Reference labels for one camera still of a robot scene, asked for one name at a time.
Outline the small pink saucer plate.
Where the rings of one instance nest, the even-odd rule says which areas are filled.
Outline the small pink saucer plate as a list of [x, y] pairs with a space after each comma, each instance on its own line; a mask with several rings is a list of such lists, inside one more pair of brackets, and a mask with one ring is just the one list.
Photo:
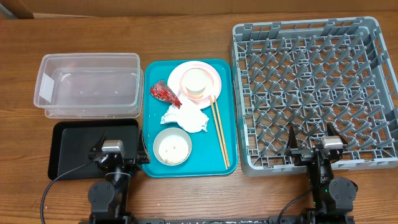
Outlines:
[[180, 91], [191, 100], [204, 100], [214, 87], [211, 72], [204, 68], [190, 68], [180, 79]]

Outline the black plastic tray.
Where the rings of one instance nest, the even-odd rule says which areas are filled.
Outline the black plastic tray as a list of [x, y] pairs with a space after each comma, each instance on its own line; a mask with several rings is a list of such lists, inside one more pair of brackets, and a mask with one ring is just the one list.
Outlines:
[[53, 180], [89, 162], [90, 151], [101, 137], [122, 141], [124, 163], [131, 165], [138, 158], [140, 136], [139, 123], [135, 119], [59, 122], [53, 128], [48, 178]]

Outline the teal plastic serving tray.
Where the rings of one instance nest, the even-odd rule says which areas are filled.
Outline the teal plastic serving tray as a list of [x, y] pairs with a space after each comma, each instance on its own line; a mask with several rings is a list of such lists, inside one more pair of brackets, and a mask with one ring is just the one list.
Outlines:
[[151, 177], [228, 175], [237, 167], [238, 140], [231, 69], [229, 64], [222, 59], [203, 59], [202, 61], [215, 68], [221, 78], [221, 93], [217, 102], [230, 167], [226, 168], [224, 166], [213, 113], [210, 107], [203, 109], [203, 112], [209, 117], [208, 130], [207, 132], [201, 131], [189, 135], [192, 140], [192, 152], [184, 163], [177, 166], [167, 166], [156, 159], [154, 155], [155, 137], [164, 129], [177, 128], [178, 125], [175, 123], [160, 123], [161, 116], [165, 114], [170, 104], [151, 96], [150, 87], [160, 80], [166, 81], [172, 70], [185, 62], [184, 60], [156, 61], [149, 64], [144, 74], [143, 136], [150, 155], [150, 163], [143, 165], [143, 168], [145, 173]]

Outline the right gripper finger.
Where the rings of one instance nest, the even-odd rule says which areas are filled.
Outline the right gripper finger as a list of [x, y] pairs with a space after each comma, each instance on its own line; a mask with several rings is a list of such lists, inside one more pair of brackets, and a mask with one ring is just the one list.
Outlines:
[[289, 128], [289, 139], [287, 142], [287, 146], [289, 149], [298, 149], [297, 139], [295, 135], [294, 126], [291, 124]]
[[338, 136], [340, 138], [341, 142], [343, 143], [343, 145], [347, 145], [348, 144], [346, 139], [344, 137], [342, 137], [341, 134], [336, 130], [336, 128], [334, 127], [332, 122], [328, 122], [327, 123], [326, 130], [327, 130], [327, 136], [328, 137]]

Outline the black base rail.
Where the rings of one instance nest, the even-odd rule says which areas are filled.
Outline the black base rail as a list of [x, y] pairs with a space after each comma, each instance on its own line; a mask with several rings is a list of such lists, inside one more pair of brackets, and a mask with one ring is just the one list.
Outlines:
[[189, 219], [164, 220], [162, 218], [137, 219], [138, 224], [300, 224], [298, 216], [283, 216], [278, 222], [278, 216], [267, 218], [234, 218], [234, 219]]

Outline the red foil wrapper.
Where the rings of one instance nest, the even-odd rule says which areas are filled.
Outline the red foil wrapper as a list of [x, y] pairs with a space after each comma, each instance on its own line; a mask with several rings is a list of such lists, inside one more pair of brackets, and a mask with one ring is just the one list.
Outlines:
[[164, 80], [160, 80], [155, 85], [150, 88], [150, 94], [160, 100], [171, 103], [177, 108], [181, 107], [181, 102], [176, 96], [176, 94], [170, 89]]

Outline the clear plastic waste bin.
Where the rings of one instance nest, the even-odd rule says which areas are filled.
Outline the clear plastic waste bin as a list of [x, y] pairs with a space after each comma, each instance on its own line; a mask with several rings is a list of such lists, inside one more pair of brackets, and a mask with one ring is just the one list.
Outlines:
[[135, 53], [69, 53], [43, 57], [33, 104], [55, 119], [136, 118], [144, 72]]

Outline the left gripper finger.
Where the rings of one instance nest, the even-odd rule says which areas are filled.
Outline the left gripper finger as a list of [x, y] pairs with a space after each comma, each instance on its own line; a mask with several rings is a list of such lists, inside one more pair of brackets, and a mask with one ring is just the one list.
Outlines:
[[146, 149], [146, 144], [144, 142], [144, 137], [142, 135], [142, 130], [140, 130], [140, 132], [139, 132], [138, 144], [137, 144], [137, 155], [138, 156], [146, 156], [147, 155], [147, 149]]
[[95, 145], [93, 146], [93, 152], [101, 152], [102, 151], [102, 146], [103, 143], [105, 142], [106, 139], [106, 135], [105, 133], [103, 133], [101, 135], [101, 137], [98, 139], [98, 141], [95, 143]]

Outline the white rice pile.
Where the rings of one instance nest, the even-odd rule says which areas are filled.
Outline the white rice pile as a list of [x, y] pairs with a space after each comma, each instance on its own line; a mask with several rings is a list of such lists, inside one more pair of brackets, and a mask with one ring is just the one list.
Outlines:
[[167, 136], [160, 142], [158, 153], [164, 163], [177, 165], [188, 157], [189, 145], [183, 137]]

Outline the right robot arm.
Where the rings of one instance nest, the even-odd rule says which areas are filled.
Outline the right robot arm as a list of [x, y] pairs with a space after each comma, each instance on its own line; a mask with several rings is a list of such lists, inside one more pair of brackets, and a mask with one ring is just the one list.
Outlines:
[[308, 194], [313, 196], [313, 208], [305, 208], [295, 218], [295, 223], [354, 223], [348, 216], [353, 210], [353, 202], [358, 185], [345, 177], [335, 177], [332, 163], [343, 158], [348, 142], [331, 124], [327, 124], [327, 135], [321, 143], [309, 150], [299, 148], [294, 126], [289, 127], [289, 138], [285, 155], [294, 160], [295, 166], [305, 166], [310, 181], [310, 189], [289, 202], [279, 213], [278, 223], [282, 223], [284, 212], [296, 201]]

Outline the white ceramic cup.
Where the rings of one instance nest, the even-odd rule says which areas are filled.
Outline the white ceramic cup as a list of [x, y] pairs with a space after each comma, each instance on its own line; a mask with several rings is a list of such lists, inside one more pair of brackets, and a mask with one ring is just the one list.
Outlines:
[[181, 90], [189, 97], [200, 98], [204, 95], [207, 83], [207, 75], [202, 69], [191, 68], [182, 76]]

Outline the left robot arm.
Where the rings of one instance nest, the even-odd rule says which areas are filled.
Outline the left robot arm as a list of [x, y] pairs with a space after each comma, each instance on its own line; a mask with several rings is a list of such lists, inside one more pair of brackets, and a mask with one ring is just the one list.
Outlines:
[[138, 223], [127, 211], [131, 178], [150, 162], [142, 132], [133, 147], [133, 159], [126, 159], [127, 150], [121, 140], [107, 140], [103, 134], [89, 152], [91, 162], [105, 173], [104, 180], [94, 183], [88, 191], [91, 214], [88, 223]]

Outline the wooden chopstick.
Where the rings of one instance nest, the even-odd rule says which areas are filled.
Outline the wooden chopstick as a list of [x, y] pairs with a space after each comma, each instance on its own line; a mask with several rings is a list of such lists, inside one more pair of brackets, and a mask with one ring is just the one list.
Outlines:
[[222, 145], [224, 161], [226, 164], [226, 168], [228, 169], [230, 167], [228, 150], [226, 147], [226, 141], [225, 141], [225, 137], [224, 137], [223, 125], [222, 125], [222, 120], [221, 120], [221, 116], [220, 116], [220, 110], [219, 110], [217, 99], [216, 99], [215, 95], [213, 96], [213, 107], [214, 107], [214, 116], [217, 120], [216, 123], [218, 125], [218, 136], [220, 137], [220, 141], [221, 141], [221, 145]]
[[218, 125], [218, 118], [216, 116], [216, 111], [215, 111], [214, 102], [213, 102], [212, 97], [210, 97], [210, 105], [211, 105], [211, 110], [212, 110], [212, 113], [213, 113], [213, 119], [214, 119], [214, 122], [215, 122], [216, 133], [217, 133], [218, 141], [219, 141], [219, 144], [220, 144], [220, 149], [221, 149], [221, 154], [222, 154], [222, 157], [223, 157], [224, 166], [225, 166], [225, 169], [228, 169], [228, 163], [227, 163], [227, 160], [226, 160], [224, 147], [223, 147], [223, 143], [222, 143], [222, 140], [221, 140], [221, 133], [220, 133], [219, 125]]

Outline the grey bowl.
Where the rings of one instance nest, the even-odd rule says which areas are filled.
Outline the grey bowl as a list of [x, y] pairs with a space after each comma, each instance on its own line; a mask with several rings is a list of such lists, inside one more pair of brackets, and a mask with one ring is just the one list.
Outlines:
[[154, 155], [155, 155], [156, 159], [157, 159], [158, 161], [160, 161], [161, 163], [167, 165], [167, 166], [177, 166], [177, 165], [180, 165], [180, 164], [184, 163], [184, 162], [188, 159], [188, 157], [187, 157], [183, 162], [181, 162], [181, 163], [179, 163], [179, 164], [177, 164], [177, 165], [166, 164], [166, 163], [164, 163], [164, 162], [160, 159], [159, 153], [158, 153], [159, 144], [160, 144], [160, 142], [161, 142], [164, 138], [166, 138], [167, 136], [172, 136], [172, 135], [176, 135], [176, 136], [183, 137], [183, 138], [188, 142], [188, 145], [189, 145], [189, 154], [188, 154], [188, 157], [190, 156], [191, 151], [192, 151], [192, 141], [191, 141], [191, 139], [190, 139], [190, 136], [189, 136], [184, 130], [182, 130], [182, 129], [180, 129], [180, 128], [167, 128], [167, 129], [161, 131], [161, 132], [156, 136], [156, 138], [155, 138], [155, 140], [154, 140], [153, 152], [154, 152]]

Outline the white paper napkin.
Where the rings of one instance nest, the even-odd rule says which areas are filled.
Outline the white paper napkin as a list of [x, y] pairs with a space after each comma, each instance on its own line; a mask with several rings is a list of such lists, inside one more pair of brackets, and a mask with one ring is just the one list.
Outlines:
[[181, 102], [180, 108], [170, 105], [166, 113], [161, 117], [160, 123], [177, 123], [188, 133], [207, 132], [209, 117], [186, 96], [180, 95], [178, 99]]

